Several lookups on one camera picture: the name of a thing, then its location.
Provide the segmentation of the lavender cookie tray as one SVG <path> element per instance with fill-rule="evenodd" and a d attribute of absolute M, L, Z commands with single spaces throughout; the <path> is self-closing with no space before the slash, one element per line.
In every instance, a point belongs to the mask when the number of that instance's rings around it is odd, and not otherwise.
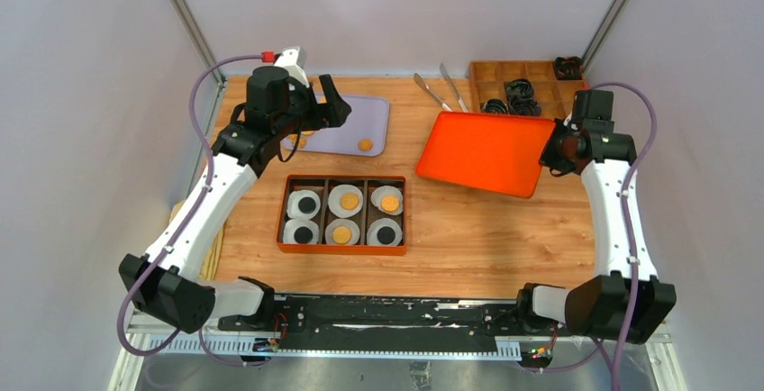
<path fill-rule="evenodd" d="M 376 157 L 384 151 L 390 103 L 385 98 L 370 95 L 349 95 L 344 96 L 344 100 L 352 109 L 346 123 L 339 128 L 303 132 L 301 137 L 306 138 L 306 145 L 298 151 L 361 157 Z M 358 149 L 358 142 L 363 139 L 374 142 L 371 151 Z"/>

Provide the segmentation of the orange box lid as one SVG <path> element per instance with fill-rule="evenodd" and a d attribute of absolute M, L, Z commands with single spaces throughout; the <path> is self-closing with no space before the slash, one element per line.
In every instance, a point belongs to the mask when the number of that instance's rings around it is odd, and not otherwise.
<path fill-rule="evenodd" d="M 440 113 L 415 174 L 522 199 L 541 176 L 541 154 L 555 122 L 517 115 Z"/>

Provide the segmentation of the round yellow biscuit boxed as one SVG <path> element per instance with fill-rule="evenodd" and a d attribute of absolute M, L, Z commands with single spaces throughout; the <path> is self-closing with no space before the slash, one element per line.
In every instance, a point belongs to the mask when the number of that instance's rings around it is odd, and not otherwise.
<path fill-rule="evenodd" d="M 344 210 L 355 210 L 359 206 L 359 197 L 354 193 L 342 194 L 340 205 Z"/>

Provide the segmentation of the black sandwich cookie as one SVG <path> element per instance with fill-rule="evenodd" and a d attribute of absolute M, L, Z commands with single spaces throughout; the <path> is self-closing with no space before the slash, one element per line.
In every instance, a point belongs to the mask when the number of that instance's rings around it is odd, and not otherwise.
<path fill-rule="evenodd" d="M 298 244 L 311 244 L 314 241 L 314 231 L 307 226 L 299 226 L 293 232 L 293 239 Z"/>
<path fill-rule="evenodd" d="M 396 230 L 391 226 L 382 226 L 377 230 L 377 241 L 381 245 L 395 245 L 396 237 Z"/>
<path fill-rule="evenodd" d="M 297 201 L 297 209 L 300 213 L 312 218 L 318 211 L 319 202 L 310 195 L 304 195 Z"/>

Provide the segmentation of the round yellow biscuit cup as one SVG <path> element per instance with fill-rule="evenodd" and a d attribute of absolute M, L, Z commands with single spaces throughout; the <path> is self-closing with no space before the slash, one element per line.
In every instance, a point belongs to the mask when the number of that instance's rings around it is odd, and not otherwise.
<path fill-rule="evenodd" d="M 397 214 L 400 210 L 401 202 L 394 195 L 386 195 L 380 200 L 380 207 L 388 214 Z"/>

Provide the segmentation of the metal tongs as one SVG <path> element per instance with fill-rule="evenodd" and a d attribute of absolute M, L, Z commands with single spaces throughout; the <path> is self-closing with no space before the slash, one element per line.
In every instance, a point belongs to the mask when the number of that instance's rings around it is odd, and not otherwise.
<path fill-rule="evenodd" d="M 434 100 L 442 110 L 447 112 L 468 113 L 469 108 L 467 102 L 443 62 L 439 64 L 438 70 L 440 74 L 440 83 L 437 86 L 434 85 L 432 80 L 426 79 L 419 73 L 413 73 L 413 82 L 426 95 Z"/>

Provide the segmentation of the round yellow biscuit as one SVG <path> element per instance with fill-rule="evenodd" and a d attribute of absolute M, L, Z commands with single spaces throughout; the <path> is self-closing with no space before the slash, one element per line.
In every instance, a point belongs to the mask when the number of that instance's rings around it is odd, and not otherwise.
<path fill-rule="evenodd" d="M 338 245 L 348 244 L 352 237 L 352 230 L 347 226 L 337 226 L 332 231 L 332 240 Z"/>

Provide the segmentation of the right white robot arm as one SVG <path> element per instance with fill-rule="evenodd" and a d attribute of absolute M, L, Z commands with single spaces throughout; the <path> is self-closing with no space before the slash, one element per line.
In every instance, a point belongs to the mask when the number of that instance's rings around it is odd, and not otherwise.
<path fill-rule="evenodd" d="M 643 344 L 676 305 L 673 285 L 659 279 L 641 228 L 637 168 L 649 150 L 614 128 L 614 93 L 604 84 L 575 94 L 568 118 L 556 120 L 540 163 L 577 175 L 587 193 L 595 239 L 594 275 L 564 289 L 528 283 L 514 321 L 534 335 L 553 323 L 573 335 Z"/>

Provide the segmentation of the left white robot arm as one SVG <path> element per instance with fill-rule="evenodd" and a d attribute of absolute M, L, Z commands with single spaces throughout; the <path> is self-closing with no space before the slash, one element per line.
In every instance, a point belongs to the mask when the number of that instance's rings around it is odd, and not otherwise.
<path fill-rule="evenodd" d="M 221 284 L 199 280 L 206 252 L 233 208 L 259 180 L 269 162 L 288 160 L 281 142 L 290 135 L 343 126 L 351 108 L 332 77 L 319 77 L 319 102 L 305 73 L 305 51 L 287 47 L 261 52 L 246 83 L 245 99 L 213 141 L 193 121 L 206 157 L 203 175 L 161 235 L 140 255 L 126 255 L 118 272 L 128 294 L 120 307 L 136 310 L 170 326 L 174 332 L 199 332 L 210 319 L 241 316 L 255 331 L 276 319 L 269 286 L 240 277 Z"/>

